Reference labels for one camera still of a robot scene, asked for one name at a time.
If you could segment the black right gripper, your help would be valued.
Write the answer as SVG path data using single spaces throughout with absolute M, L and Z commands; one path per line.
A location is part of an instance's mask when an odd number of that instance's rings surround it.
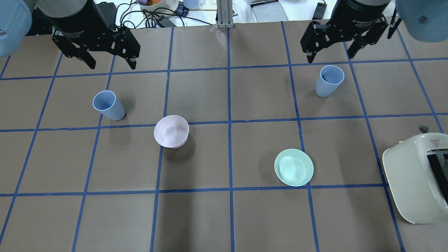
M 350 59 L 365 46 L 376 43 L 386 29 L 383 11 L 388 0 L 338 0 L 326 24 L 311 21 L 300 40 L 302 51 L 312 63 L 321 50 L 337 42 L 353 40 Z

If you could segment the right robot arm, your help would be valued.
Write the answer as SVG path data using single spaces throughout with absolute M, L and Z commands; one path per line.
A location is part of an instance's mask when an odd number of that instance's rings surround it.
M 312 63 L 319 51 L 339 42 L 351 41 L 349 58 L 367 45 L 378 43 L 385 31 L 388 39 L 401 23 L 412 38 L 421 42 L 447 39 L 446 0 L 396 0 L 390 23 L 384 16 L 389 0 L 338 0 L 326 24 L 311 21 L 300 44 Z

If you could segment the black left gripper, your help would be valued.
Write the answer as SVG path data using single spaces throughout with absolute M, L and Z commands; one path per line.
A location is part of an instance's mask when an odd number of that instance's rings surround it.
M 135 70 L 141 46 L 128 27 L 115 32 L 112 30 L 116 14 L 117 7 L 112 2 L 96 4 L 87 0 L 71 15 L 51 15 L 51 23 L 56 29 L 52 40 L 67 58 L 77 58 L 92 70 L 96 67 L 96 60 L 90 51 L 120 56 Z

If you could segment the blue cup near right arm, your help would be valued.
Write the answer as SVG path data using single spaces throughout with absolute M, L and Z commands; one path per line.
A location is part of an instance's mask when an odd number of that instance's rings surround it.
M 345 73 L 340 67 L 327 65 L 320 70 L 316 81 L 317 96 L 325 98 L 333 94 L 345 79 Z

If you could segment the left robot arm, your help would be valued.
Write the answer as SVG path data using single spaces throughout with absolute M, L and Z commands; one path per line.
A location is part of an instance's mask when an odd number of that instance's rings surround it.
M 32 26 L 35 8 L 53 24 L 52 40 L 67 58 L 77 58 L 94 69 L 96 60 L 91 52 L 104 51 L 125 59 L 131 69 L 136 69 L 139 42 L 128 27 L 107 23 L 93 0 L 2 0 L 1 57 L 18 50 Z

